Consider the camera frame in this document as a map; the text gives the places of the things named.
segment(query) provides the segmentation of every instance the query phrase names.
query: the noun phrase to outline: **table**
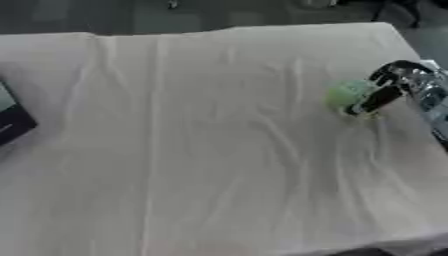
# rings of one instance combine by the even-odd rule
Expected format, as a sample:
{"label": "table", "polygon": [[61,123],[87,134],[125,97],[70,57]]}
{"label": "table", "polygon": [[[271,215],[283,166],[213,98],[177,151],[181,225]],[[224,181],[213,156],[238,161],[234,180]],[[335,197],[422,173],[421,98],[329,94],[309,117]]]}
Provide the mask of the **table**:
{"label": "table", "polygon": [[386,24],[2,36],[40,127],[2,149],[8,256],[281,255],[448,229],[448,159],[398,102],[344,122],[325,88],[418,60]]}

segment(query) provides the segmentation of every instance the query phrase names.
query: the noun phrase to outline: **robotic arm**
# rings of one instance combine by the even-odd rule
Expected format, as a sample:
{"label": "robotic arm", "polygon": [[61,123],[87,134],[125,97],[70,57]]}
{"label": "robotic arm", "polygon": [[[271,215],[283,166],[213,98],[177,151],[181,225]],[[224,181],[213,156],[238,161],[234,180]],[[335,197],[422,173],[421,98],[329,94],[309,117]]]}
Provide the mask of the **robotic arm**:
{"label": "robotic arm", "polygon": [[345,108],[345,113],[357,116],[405,96],[415,103],[434,134],[448,141],[448,71],[431,69],[420,63],[395,61],[375,71],[369,80],[377,86],[359,101]]}

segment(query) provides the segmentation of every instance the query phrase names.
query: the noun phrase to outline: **black device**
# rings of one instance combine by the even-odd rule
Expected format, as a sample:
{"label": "black device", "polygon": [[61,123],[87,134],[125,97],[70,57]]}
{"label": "black device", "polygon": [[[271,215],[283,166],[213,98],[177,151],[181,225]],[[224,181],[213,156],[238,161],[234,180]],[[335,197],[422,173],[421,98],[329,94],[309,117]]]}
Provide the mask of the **black device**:
{"label": "black device", "polygon": [[37,127],[37,122],[19,103],[6,82],[0,79],[0,146]]}

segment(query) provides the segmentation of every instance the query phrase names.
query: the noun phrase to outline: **chair leg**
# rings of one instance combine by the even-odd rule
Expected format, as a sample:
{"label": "chair leg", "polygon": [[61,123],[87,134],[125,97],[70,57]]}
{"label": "chair leg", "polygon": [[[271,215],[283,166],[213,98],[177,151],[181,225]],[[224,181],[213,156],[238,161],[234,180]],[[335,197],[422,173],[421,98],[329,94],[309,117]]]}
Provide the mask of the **chair leg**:
{"label": "chair leg", "polygon": [[179,0],[168,0],[168,9],[176,9],[179,6]]}
{"label": "chair leg", "polygon": [[412,22],[411,28],[418,28],[420,26],[421,15],[417,7],[417,2],[398,2],[398,4],[406,9],[414,17],[414,22]]}
{"label": "chair leg", "polygon": [[381,12],[383,12],[388,2],[389,2],[388,0],[381,1],[381,3],[378,5],[378,8],[375,10],[375,13],[373,14],[372,21],[378,21]]}

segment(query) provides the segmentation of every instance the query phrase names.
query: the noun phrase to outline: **green object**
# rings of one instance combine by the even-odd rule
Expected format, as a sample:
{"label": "green object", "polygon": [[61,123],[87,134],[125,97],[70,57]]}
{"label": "green object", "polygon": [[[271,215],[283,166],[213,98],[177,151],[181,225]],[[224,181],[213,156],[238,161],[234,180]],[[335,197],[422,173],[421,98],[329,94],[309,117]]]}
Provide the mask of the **green object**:
{"label": "green object", "polygon": [[343,82],[328,89],[326,103],[331,109],[341,111],[350,105],[364,101],[377,88],[374,83],[367,80]]}

